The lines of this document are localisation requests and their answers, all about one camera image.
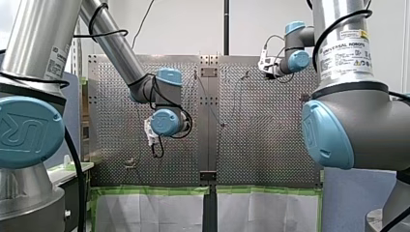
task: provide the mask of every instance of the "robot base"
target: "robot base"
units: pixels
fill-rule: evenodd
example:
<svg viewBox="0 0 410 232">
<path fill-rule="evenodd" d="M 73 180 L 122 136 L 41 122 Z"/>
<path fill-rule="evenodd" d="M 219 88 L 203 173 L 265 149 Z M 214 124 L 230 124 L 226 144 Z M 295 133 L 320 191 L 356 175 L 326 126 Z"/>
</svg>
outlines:
<svg viewBox="0 0 410 232">
<path fill-rule="evenodd" d="M 2 232 L 64 232 L 64 230 L 65 202 L 64 191 L 61 188 L 53 192 L 47 204 L 0 215 L 0 231 Z"/>
</svg>

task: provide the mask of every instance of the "vertical metal pole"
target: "vertical metal pole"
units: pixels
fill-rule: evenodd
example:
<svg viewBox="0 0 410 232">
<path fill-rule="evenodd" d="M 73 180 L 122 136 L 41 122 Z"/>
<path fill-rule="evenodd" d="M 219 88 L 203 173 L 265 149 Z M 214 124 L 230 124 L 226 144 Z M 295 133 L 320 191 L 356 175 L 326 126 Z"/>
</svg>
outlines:
<svg viewBox="0 0 410 232">
<path fill-rule="evenodd" d="M 229 0 L 224 0 L 223 55 L 229 55 Z"/>
</svg>

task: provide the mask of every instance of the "black bracket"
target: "black bracket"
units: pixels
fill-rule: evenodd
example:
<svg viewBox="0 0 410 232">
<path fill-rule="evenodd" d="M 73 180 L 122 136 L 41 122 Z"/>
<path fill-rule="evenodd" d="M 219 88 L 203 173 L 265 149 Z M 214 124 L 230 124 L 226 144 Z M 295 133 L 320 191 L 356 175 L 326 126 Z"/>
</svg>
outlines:
<svg viewBox="0 0 410 232">
<path fill-rule="evenodd" d="M 201 171 L 199 174 L 201 181 L 216 181 L 217 172 L 216 171 Z"/>
</svg>

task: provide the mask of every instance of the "end effector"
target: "end effector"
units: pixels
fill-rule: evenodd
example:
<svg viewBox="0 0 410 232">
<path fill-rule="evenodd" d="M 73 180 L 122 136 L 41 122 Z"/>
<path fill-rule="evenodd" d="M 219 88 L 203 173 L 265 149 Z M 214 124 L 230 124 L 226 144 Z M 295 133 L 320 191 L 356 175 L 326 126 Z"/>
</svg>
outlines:
<svg viewBox="0 0 410 232">
<path fill-rule="evenodd" d="M 151 128 L 157 135 L 174 136 L 188 131 L 192 118 L 181 107 L 182 74 L 174 69 L 160 69 L 157 75 L 148 74 L 142 81 L 130 85 L 135 102 L 149 103 L 155 113 L 149 118 Z"/>
<path fill-rule="evenodd" d="M 288 74 L 297 73 L 308 67 L 310 58 L 305 47 L 314 46 L 314 29 L 306 27 L 302 21 L 291 22 L 286 26 L 285 57 L 268 57 L 268 46 L 265 44 L 259 60 L 259 70 L 269 79 L 276 79 Z"/>
<path fill-rule="evenodd" d="M 100 0 L 84 0 L 80 15 L 89 25 L 90 34 L 119 31 Z M 151 117 L 156 134 L 173 136 L 190 129 L 192 119 L 181 107 L 182 75 L 178 70 L 161 69 L 156 75 L 146 73 L 126 38 L 119 33 L 97 37 L 96 41 L 129 86 L 132 99 L 156 105 L 152 107 L 156 112 Z"/>
</svg>

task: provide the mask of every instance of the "white wall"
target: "white wall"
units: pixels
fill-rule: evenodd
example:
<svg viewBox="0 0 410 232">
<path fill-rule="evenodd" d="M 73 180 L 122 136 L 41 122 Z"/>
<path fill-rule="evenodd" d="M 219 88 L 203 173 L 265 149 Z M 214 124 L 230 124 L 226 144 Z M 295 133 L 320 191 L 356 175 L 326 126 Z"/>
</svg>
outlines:
<svg viewBox="0 0 410 232">
<path fill-rule="evenodd" d="M 120 28 L 137 32 L 151 0 L 111 0 Z M 223 1 L 156 0 L 136 39 L 139 54 L 217 54 L 223 50 Z"/>
<path fill-rule="evenodd" d="M 110 1 L 110 11 L 121 28 L 130 30 L 132 41 L 151 0 Z M 373 17 L 368 20 L 375 77 L 392 90 L 406 91 L 405 58 L 406 1 L 373 1 Z M 231 1 L 231 55 L 259 55 L 266 39 L 283 35 L 288 22 L 302 20 L 312 25 L 311 11 L 301 0 Z M 271 55 L 283 43 L 272 39 Z M 223 53 L 222 0 L 156 0 L 143 30 L 136 40 L 136 53 L 216 54 Z"/>
</svg>

